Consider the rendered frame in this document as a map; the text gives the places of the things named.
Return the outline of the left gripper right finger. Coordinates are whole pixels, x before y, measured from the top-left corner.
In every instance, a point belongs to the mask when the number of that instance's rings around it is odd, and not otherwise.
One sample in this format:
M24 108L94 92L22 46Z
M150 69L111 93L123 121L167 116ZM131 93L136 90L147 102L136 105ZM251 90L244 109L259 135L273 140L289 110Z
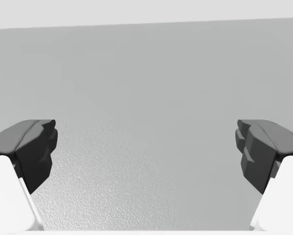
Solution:
M268 120L238 120L235 140L243 176L262 198L253 231L293 231L293 132Z

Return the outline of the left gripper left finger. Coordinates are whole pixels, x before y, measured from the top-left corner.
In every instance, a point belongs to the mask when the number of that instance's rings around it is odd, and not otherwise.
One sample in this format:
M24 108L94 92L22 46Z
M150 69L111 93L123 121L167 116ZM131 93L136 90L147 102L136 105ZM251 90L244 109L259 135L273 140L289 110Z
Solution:
M0 132L0 231L42 231L32 193L50 176L53 119L24 120Z

